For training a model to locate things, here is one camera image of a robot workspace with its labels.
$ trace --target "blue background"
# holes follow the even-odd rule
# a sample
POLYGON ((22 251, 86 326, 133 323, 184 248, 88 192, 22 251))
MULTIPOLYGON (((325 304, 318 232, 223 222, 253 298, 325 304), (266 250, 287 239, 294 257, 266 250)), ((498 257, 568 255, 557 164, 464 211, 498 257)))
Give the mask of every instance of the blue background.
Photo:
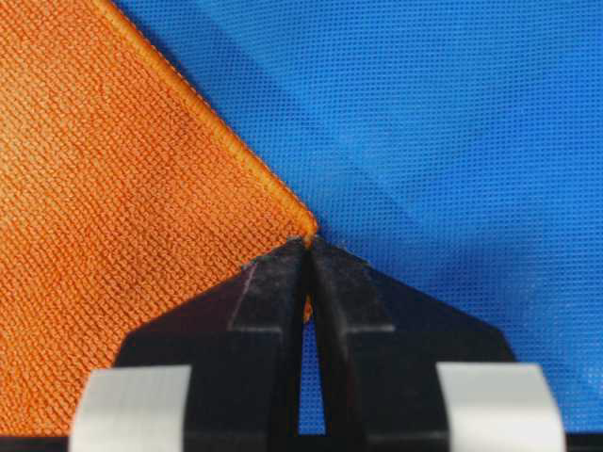
POLYGON ((603 430, 600 1, 118 3, 328 240, 501 327, 603 430))

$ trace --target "orange microfiber cloth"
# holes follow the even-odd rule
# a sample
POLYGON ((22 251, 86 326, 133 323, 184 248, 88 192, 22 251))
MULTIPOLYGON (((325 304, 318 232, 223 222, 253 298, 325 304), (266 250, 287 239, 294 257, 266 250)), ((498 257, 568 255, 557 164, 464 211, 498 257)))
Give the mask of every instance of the orange microfiber cloth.
POLYGON ((312 215, 107 0, 0 2, 0 435, 312 215))

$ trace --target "microfiber towel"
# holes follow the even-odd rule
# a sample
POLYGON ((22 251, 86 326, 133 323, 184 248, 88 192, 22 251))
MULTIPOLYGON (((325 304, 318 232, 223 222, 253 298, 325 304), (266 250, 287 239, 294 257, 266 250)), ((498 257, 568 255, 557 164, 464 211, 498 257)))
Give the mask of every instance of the microfiber towel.
POLYGON ((67 434, 129 331, 316 228, 111 3, 0 3, 0 435, 67 434))

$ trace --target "white tape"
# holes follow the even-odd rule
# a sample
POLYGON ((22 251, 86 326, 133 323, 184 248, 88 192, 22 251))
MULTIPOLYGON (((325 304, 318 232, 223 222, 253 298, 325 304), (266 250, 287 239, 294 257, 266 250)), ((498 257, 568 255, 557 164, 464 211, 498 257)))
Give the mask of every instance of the white tape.
POLYGON ((438 363, 451 452, 563 452, 559 410, 536 364, 438 363))
POLYGON ((188 365, 93 371, 70 452, 181 452, 189 377, 188 365))

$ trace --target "blue nonwoven fabric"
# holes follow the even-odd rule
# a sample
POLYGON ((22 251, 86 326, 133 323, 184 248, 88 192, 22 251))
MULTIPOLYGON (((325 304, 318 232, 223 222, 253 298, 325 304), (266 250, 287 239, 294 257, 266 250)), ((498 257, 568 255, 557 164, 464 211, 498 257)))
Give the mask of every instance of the blue nonwoven fabric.
POLYGON ((118 4, 325 238, 502 328, 603 430, 601 1, 118 4))

